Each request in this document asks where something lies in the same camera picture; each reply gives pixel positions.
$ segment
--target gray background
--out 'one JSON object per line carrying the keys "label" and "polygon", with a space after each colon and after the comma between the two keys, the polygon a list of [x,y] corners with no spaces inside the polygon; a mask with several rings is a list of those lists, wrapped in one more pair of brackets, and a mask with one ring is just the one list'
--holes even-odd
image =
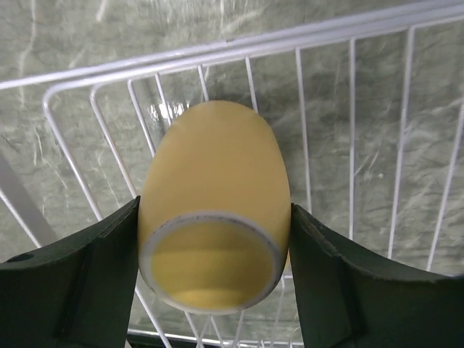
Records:
{"label": "gray background", "polygon": [[[405,4],[365,0],[30,0],[0,3],[0,79],[85,67],[154,51],[243,34],[290,28],[304,22]],[[426,267],[463,90],[464,26],[461,22],[420,29],[407,119],[394,258]],[[355,241],[386,255],[396,170],[405,33],[357,42]],[[347,43],[302,52],[313,213],[347,235],[349,222],[349,61]],[[281,146],[292,198],[305,206],[305,161],[293,54],[252,60],[260,114]],[[136,92],[158,144],[170,119],[201,99],[196,70],[162,76],[169,110],[152,79]],[[41,109],[49,84],[0,92],[0,150],[39,209],[60,236],[96,221],[53,137]],[[207,71],[211,99],[251,106],[243,62]],[[105,87],[101,110],[141,189],[150,153],[125,83]],[[51,109],[104,215],[131,196],[88,103],[88,90],[61,93]],[[464,271],[463,152],[450,190],[432,270]],[[21,227],[0,205],[0,261],[33,248]],[[141,283],[165,331],[191,336],[183,313],[160,303]],[[291,281],[275,337],[300,341]],[[246,313],[243,339],[271,336],[278,288]],[[205,318],[194,316],[198,330]],[[225,338],[235,334],[238,315],[217,318]],[[152,330],[137,299],[131,325]],[[211,329],[207,336],[214,336]]]}

